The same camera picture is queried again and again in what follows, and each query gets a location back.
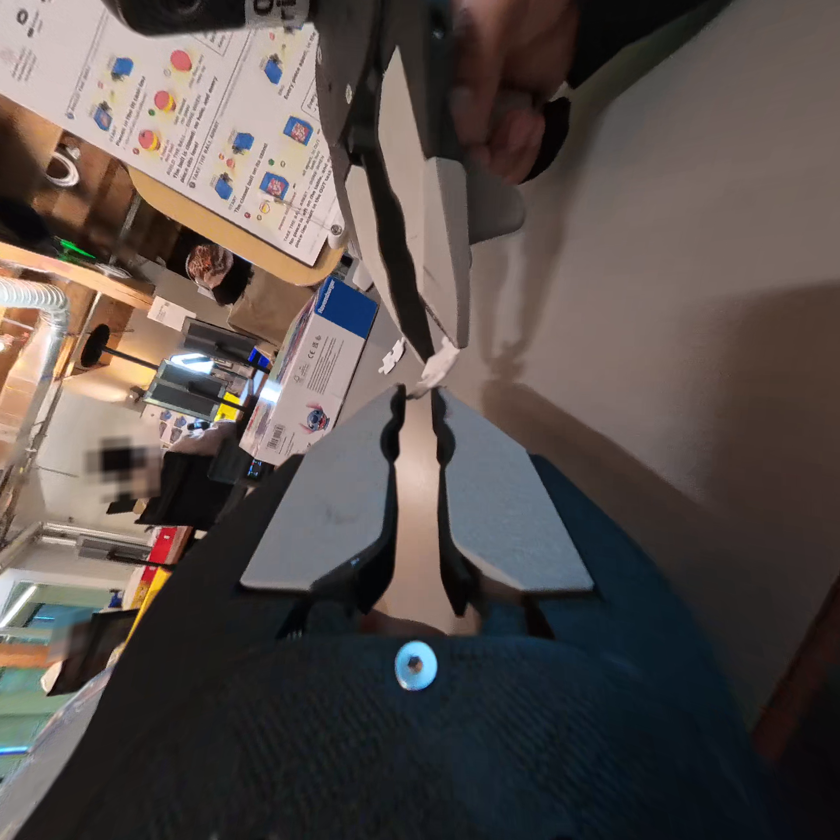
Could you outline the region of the person's right hand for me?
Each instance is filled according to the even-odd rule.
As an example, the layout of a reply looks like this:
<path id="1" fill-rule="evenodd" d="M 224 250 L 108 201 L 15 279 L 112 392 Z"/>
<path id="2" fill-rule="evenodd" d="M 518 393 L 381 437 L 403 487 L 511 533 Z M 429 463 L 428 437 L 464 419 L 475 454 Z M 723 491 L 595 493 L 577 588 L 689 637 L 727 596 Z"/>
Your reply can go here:
<path id="1" fill-rule="evenodd" d="M 517 185 L 537 160 L 543 104 L 570 71 L 579 27 L 572 1 L 453 4 L 455 82 L 450 109 L 461 146 Z"/>

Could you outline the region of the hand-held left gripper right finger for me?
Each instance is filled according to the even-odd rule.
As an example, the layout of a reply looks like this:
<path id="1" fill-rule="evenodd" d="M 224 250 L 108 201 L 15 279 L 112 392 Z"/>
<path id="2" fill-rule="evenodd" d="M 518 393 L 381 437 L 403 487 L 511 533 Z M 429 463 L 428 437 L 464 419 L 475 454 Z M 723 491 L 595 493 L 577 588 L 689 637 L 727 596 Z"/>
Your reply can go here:
<path id="1" fill-rule="evenodd" d="M 443 387 L 431 392 L 437 533 L 457 616 L 493 595 L 588 595 L 595 584 L 529 452 Z"/>

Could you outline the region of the white board stand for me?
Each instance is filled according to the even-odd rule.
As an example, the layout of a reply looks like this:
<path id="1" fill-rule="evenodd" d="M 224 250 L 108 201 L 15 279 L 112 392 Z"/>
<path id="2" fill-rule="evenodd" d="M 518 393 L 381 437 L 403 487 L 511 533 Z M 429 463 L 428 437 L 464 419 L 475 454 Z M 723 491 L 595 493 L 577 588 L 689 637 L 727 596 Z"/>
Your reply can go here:
<path id="1" fill-rule="evenodd" d="M 374 282 L 365 268 L 351 239 L 343 217 L 338 213 L 332 220 L 327 245 L 331 250 L 340 250 L 340 259 L 330 275 L 341 279 L 345 284 L 356 287 L 361 292 L 369 292 Z"/>

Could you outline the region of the colourful puzzle box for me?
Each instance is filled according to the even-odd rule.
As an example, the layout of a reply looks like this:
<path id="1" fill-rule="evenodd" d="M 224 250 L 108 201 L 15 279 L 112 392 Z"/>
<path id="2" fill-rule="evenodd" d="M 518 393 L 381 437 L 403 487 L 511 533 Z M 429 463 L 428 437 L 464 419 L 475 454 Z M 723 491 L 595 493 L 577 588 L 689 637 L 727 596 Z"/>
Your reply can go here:
<path id="1" fill-rule="evenodd" d="M 253 459 L 280 466 L 336 426 L 378 312 L 356 286 L 330 276 L 287 331 L 239 440 Z"/>

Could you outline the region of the black monitor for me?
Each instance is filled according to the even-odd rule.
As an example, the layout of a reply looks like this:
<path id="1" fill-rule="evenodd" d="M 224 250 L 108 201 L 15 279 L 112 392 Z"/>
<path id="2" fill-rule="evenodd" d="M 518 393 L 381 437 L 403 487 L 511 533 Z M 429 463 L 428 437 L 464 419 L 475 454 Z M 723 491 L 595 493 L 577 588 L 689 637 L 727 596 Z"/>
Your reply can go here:
<path id="1" fill-rule="evenodd" d="M 139 609 L 105 609 L 58 628 L 48 646 L 49 664 L 58 669 L 46 695 L 78 691 L 101 673 L 113 651 L 127 641 L 139 613 Z"/>

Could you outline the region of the person's right forearm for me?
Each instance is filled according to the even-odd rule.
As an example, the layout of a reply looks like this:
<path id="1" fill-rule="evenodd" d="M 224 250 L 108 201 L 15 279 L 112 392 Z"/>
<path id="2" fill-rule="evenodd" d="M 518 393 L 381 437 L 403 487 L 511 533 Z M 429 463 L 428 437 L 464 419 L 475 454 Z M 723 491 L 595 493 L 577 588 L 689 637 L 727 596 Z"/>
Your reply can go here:
<path id="1" fill-rule="evenodd" d="M 729 1 L 578 1 L 574 57 L 565 78 L 572 89 L 621 51 L 650 43 L 668 56 L 690 42 Z"/>

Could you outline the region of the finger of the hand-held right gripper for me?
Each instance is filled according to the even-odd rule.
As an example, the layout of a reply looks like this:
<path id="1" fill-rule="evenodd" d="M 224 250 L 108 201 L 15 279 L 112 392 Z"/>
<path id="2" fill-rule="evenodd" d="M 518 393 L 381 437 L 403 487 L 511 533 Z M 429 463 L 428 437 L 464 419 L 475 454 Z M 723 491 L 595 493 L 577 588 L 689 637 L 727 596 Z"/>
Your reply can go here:
<path id="1" fill-rule="evenodd" d="M 467 172 L 460 161 L 423 150 L 418 120 L 407 65 L 395 47 L 382 81 L 377 138 L 402 212 L 423 315 L 462 350 L 469 341 Z"/>
<path id="2" fill-rule="evenodd" d="M 380 300 L 421 361 L 434 354 L 417 270 L 407 244 L 406 223 L 381 154 L 361 154 L 344 182 L 360 260 Z"/>

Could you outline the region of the silver ventilation duct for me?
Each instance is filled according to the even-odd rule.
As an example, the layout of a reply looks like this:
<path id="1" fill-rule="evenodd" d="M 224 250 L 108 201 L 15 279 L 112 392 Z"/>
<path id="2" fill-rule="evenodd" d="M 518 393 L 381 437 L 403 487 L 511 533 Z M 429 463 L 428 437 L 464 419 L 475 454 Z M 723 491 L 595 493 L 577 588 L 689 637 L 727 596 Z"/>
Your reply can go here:
<path id="1" fill-rule="evenodd" d="M 54 380 L 60 348 L 69 329 L 70 302 L 63 290 L 48 282 L 2 277 L 1 303 L 4 308 L 36 310 L 38 312 L 36 332 L 43 333 L 47 337 L 43 358 L 35 378 L 34 394 L 20 428 L 10 439 L 11 448 L 4 461 L 4 470 L 8 472 L 26 450 L 29 433 L 35 424 L 51 382 Z"/>

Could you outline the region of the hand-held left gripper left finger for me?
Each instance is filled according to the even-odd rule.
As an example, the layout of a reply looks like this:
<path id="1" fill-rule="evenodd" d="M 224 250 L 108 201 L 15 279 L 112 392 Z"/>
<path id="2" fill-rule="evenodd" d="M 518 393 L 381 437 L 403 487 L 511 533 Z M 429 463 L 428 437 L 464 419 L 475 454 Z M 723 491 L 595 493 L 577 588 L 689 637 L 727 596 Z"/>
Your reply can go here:
<path id="1" fill-rule="evenodd" d="M 406 387 L 394 385 L 301 457 L 240 584 L 368 613 L 392 581 Z"/>

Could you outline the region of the grey framed monitor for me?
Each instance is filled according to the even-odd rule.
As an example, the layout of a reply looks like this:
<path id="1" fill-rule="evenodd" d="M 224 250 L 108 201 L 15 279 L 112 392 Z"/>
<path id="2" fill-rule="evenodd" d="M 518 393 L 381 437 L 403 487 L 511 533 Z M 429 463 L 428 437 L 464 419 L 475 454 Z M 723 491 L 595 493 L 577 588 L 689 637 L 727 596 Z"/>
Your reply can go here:
<path id="1" fill-rule="evenodd" d="M 194 371 L 171 360 L 163 360 L 155 380 L 180 391 L 197 393 L 208 398 L 221 398 L 226 393 L 224 381 L 211 374 Z"/>
<path id="2" fill-rule="evenodd" d="M 182 413 L 207 422 L 212 422 L 221 402 L 204 395 L 194 394 L 178 385 L 164 381 L 153 381 L 143 394 L 147 404 Z"/>

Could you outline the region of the wooden instruction board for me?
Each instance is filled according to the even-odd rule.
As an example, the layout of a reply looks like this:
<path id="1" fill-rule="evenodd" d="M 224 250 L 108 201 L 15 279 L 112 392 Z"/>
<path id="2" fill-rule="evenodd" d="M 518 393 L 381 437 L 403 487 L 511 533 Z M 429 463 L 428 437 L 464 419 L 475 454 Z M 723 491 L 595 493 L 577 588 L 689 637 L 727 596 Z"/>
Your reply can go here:
<path id="1" fill-rule="evenodd" d="M 296 287 L 316 286 L 341 261 L 342 248 L 323 246 L 314 265 L 306 266 L 132 166 L 128 167 L 128 172 L 136 192 L 155 210 L 288 284 Z"/>

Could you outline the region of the dark patterned object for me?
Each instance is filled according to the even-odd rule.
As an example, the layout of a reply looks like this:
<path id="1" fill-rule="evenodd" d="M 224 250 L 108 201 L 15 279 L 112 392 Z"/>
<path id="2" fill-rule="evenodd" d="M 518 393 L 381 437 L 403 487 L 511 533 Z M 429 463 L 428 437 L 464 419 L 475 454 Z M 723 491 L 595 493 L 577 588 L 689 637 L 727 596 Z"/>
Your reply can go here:
<path id="1" fill-rule="evenodd" d="M 190 280 L 204 296 L 222 307 L 236 303 L 254 275 L 250 262 L 204 239 L 176 245 L 166 266 Z"/>

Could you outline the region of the white instruction sheet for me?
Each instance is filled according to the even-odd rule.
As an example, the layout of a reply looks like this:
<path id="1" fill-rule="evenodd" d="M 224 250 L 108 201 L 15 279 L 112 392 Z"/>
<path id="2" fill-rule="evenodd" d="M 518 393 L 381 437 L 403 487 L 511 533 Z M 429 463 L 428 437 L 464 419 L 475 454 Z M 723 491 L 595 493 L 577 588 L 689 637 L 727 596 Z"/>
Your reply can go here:
<path id="1" fill-rule="evenodd" d="M 102 2 L 1 3 L 2 94 L 305 266 L 339 203 L 310 24 L 143 37 Z"/>

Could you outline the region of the red storage bin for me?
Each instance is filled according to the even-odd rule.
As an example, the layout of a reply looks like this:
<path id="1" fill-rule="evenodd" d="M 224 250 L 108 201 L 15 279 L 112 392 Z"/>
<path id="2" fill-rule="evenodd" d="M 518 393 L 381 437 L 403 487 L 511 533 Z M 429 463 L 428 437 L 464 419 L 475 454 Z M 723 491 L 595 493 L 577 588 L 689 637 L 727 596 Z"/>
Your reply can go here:
<path id="1" fill-rule="evenodd" d="M 154 532 L 154 542 L 147 562 L 132 573 L 122 605 L 126 609 L 139 610 L 146 600 L 158 571 L 169 569 L 180 561 L 195 533 L 186 526 L 161 527 Z"/>

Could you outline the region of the black stanchion post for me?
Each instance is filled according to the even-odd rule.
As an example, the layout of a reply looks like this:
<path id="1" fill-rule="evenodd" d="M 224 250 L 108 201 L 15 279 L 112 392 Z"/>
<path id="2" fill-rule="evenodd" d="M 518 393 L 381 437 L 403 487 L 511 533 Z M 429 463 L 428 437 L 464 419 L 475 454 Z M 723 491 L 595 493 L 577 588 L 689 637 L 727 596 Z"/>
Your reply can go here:
<path id="1" fill-rule="evenodd" d="M 82 368 L 89 370 L 100 364 L 103 356 L 137 364 L 157 371 L 160 362 L 149 362 L 109 346 L 111 330 L 107 324 L 100 324 L 92 330 L 84 343 L 79 357 Z M 249 336 L 224 329 L 195 318 L 188 318 L 182 330 L 182 351 L 186 354 L 206 356 L 212 361 L 239 364 L 253 371 L 268 371 L 270 362 L 256 348 L 256 342 Z"/>

